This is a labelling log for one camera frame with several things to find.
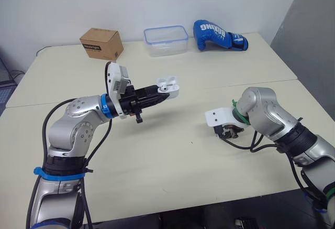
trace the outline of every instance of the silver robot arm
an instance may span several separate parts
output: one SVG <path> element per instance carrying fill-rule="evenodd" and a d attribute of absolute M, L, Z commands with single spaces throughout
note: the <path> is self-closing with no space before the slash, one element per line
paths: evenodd
<path fill-rule="evenodd" d="M 161 92 L 161 85 L 135 90 L 126 68 L 116 63 L 108 65 L 106 78 L 108 94 L 73 100 L 51 126 L 47 158 L 43 167 L 34 170 L 39 176 L 26 228 L 80 228 L 86 202 L 84 176 L 92 172 L 86 168 L 89 160 L 85 156 L 95 129 L 117 116 L 135 115 L 140 123 L 143 108 L 174 98 L 179 91 L 176 82 L 165 85 L 165 92 Z"/>
<path fill-rule="evenodd" d="M 301 176 L 312 192 L 321 197 L 326 206 L 328 204 L 330 221 L 334 224 L 335 148 L 285 111 L 272 89 L 247 88 L 233 104 L 232 108 L 206 112 L 207 124 L 222 130 L 223 134 L 219 135 L 224 138 L 235 138 L 238 132 L 251 125 L 272 140 L 280 153 L 286 153 L 302 167 Z"/>

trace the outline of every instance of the blue boxing glove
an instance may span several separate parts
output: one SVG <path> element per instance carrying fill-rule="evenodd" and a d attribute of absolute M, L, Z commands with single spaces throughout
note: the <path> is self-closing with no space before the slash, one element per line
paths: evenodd
<path fill-rule="evenodd" d="M 205 49 L 207 40 L 210 40 L 221 47 L 238 51 L 247 50 L 248 48 L 248 41 L 245 37 L 240 34 L 226 32 L 218 25 L 207 20 L 195 21 L 193 34 L 200 51 Z"/>

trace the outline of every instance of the cardboard box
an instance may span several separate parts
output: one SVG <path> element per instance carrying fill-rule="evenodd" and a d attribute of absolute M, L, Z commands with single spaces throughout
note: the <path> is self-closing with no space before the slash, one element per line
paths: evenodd
<path fill-rule="evenodd" d="M 118 31 L 91 28 L 80 41 L 91 58 L 115 61 L 124 50 Z"/>

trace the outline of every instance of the clear plastic container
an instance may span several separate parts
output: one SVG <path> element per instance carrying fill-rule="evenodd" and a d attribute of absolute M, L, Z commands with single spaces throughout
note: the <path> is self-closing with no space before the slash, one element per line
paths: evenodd
<path fill-rule="evenodd" d="M 186 52 L 188 35 L 183 26 L 149 28 L 144 41 L 150 56 L 166 56 Z"/>

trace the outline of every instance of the white table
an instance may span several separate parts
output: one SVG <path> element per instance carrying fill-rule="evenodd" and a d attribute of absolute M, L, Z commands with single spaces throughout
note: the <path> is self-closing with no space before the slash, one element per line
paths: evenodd
<path fill-rule="evenodd" d="M 182 91 L 297 79 L 259 34 L 245 37 L 249 41 L 247 51 L 224 50 L 209 44 L 206 51 L 200 52 L 191 38 L 188 52 L 157 58 L 149 57 L 143 41 L 126 42 L 117 62 L 127 67 L 136 88 L 170 75 L 178 77 Z M 105 63 L 106 60 L 89 58 L 81 45 L 46 48 L 38 54 L 6 106 L 102 94 Z"/>
<path fill-rule="evenodd" d="M 304 117 L 305 126 L 335 144 L 334 121 L 299 81 L 248 86 L 272 88 L 283 108 Z M 93 221 L 297 189 L 286 156 L 273 148 L 254 154 L 235 149 L 206 125 L 205 111 L 230 106 L 231 99 L 238 100 L 248 86 L 181 90 L 176 99 L 143 110 L 142 124 L 133 117 L 115 119 L 111 134 L 90 163 L 94 173 L 85 178 Z M 36 178 L 32 170 L 42 164 L 42 122 L 53 106 L 11 107 L 0 118 L 3 228 L 25 225 Z M 55 112 L 50 124 L 63 111 Z M 105 124 L 96 130 L 90 150 L 106 128 Z M 248 128 L 235 142 L 248 146 L 252 134 Z"/>

